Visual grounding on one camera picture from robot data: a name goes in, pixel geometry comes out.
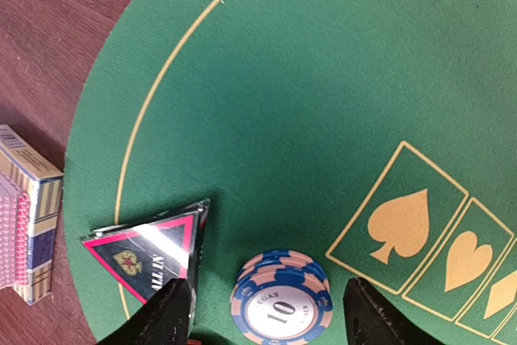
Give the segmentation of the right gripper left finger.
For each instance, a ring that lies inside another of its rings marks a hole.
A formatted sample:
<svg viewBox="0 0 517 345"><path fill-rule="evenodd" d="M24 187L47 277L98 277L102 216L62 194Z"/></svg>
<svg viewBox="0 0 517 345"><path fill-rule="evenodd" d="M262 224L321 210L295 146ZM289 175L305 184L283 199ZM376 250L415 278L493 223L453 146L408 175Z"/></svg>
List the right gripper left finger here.
<svg viewBox="0 0 517 345"><path fill-rule="evenodd" d="M101 344L187 344L191 290L185 279L172 279Z"/></svg>

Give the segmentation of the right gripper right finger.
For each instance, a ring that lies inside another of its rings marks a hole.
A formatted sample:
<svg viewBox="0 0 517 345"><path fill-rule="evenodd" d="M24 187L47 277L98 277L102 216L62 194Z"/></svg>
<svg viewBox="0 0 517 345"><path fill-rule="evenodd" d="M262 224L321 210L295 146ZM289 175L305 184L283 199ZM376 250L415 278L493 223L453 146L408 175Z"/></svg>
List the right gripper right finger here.
<svg viewBox="0 0 517 345"><path fill-rule="evenodd" d="M349 344L443 344L413 324L362 277L347 281L343 294L343 310Z"/></svg>

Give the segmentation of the blue chips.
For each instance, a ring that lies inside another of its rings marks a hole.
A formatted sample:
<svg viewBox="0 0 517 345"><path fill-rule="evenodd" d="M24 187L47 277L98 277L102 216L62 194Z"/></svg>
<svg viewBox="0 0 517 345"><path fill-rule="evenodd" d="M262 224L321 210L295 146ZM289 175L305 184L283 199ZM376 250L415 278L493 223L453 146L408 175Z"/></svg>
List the blue chips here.
<svg viewBox="0 0 517 345"><path fill-rule="evenodd" d="M236 327L257 344L307 344L334 315L328 276L295 250L268 250L248 260L229 305Z"/></svg>

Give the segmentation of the black red triangle all-in marker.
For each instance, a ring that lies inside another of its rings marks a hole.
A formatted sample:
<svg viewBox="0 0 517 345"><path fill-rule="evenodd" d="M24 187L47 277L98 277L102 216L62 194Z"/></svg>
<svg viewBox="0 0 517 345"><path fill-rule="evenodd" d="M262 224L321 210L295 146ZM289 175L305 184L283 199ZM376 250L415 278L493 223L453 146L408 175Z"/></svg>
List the black red triangle all-in marker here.
<svg viewBox="0 0 517 345"><path fill-rule="evenodd" d="M169 281L185 279L195 314L200 261L211 200L122 225L96 229L81 238L84 248L118 282L124 314L131 317L126 295L147 303Z"/></svg>

